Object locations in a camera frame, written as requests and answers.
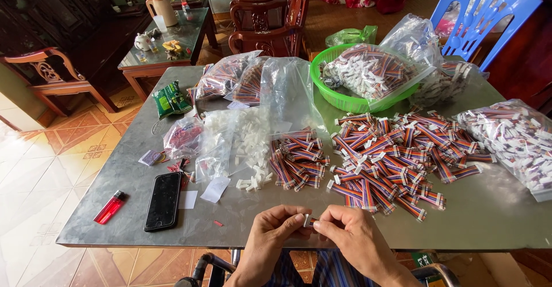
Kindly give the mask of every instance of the stainless steel table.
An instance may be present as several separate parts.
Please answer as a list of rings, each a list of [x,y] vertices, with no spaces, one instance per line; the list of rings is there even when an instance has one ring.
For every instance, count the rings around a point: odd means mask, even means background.
[[[167,69],[155,90],[175,79],[181,89],[197,82],[201,66],[172,67]],[[491,105],[504,98],[486,81],[470,83],[458,101],[449,106],[435,107],[444,116],[460,111]],[[200,103],[202,110],[225,108],[228,101],[218,100]],[[330,131],[338,131],[334,118],[342,117],[340,111],[328,104],[315,88],[315,103]],[[379,116],[393,116],[408,110],[403,101]],[[59,234],[56,243],[69,247],[208,247],[239,248],[247,241],[253,218],[257,213],[279,204],[303,205],[313,209],[317,216],[329,204],[344,204],[343,197],[327,191],[331,178],[329,172],[321,189],[306,187],[300,192],[285,191],[272,184],[257,192],[245,192],[235,188],[237,180],[248,178],[244,173],[231,176],[230,186],[217,204],[199,198],[207,183],[188,184],[186,190],[198,190],[195,208],[180,210],[178,226],[157,233],[143,231],[149,196],[155,176],[167,173],[166,163],[148,167],[138,159],[148,150],[162,150],[160,135],[180,116],[165,119],[162,133],[152,135],[151,128],[157,121],[154,100],[149,97],[128,128],[106,164],[81,199],[74,213]],[[332,149],[326,145],[325,151]],[[341,157],[331,155],[332,164],[340,165]],[[438,251],[496,251],[517,248],[550,248],[552,242],[552,201],[537,203],[524,186],[499,164],[479,163],[483,174],[473,175],[449,185],[435,183],[433,190],[447,199],[446,210],[421,202],[427,210],[424,222],[416,220],[402,208],[384,216],[376,214],[376,222],[389,246],[398,250]],[[99,225],[92,219],[116,190],[130,195],[127,203],[106,224]],[[218,227],[213,220],[220,221]],[[331,244],[310,241],[288,241],[286,247],[298,249],[332,248]]]

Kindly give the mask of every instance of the wheelchair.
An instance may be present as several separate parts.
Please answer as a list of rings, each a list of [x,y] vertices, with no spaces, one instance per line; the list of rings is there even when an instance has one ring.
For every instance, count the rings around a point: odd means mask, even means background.
[[[211,276],[209,278],[208,287],[222,287],[224,282],[232,275],[236,270],[236,266],[239,262],[239,256],[241,250],[232,249],[230,251],[231,262],[226,262],[217,257],[213,253],[203,254],[194,268],[191,277],[183,277],[175,283],[174,287],[201,287],[203,284],[203,278],[205,276],[205,270],[207,265],[212,265]],[[411,271],[412,275],[416,277],[420,282],[425,282],[428,286],[427,279],[432,276],[439,276],[445,285],[445,287],[461,287],[458,278],[454,273],[441,263],[432,263],[425,265],[424,267],[417,268]]]

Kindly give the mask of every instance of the green plastic bag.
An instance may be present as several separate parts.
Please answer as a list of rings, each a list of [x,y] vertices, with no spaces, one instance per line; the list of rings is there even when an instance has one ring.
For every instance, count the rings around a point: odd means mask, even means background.
[[[192,107],[186,103],[178,88],[178,80],[152,94],[157,105],[159,120],[170,114],[185,114]]]
[[[376,42],[377,26],[366,25],[364,29],[346,28],[326,37],[328,48],[346,43],[369,43]]]

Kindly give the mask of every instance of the phone screen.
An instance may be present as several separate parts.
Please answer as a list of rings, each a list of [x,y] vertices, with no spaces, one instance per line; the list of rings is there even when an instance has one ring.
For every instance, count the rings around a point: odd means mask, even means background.
[[[155,178],[143,227],[145,231],[168,228],[176,224],[181,176],[180,172],[176,172]]]

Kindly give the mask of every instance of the hand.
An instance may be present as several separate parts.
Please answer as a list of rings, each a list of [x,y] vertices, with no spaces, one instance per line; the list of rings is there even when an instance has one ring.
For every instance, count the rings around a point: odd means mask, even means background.
[[[249,239],[238,267],[225,285],[262,286],[271,278],[284,242],[288,238],[308,240],[312,231],[303,226],[302,206],[279,205],[259,213],[253,221]]]
[[[314,222],[320,240],[332,240],[347,261],[379,285],[421,286],[397,262],[371,214],[359,208],[330,205]]]

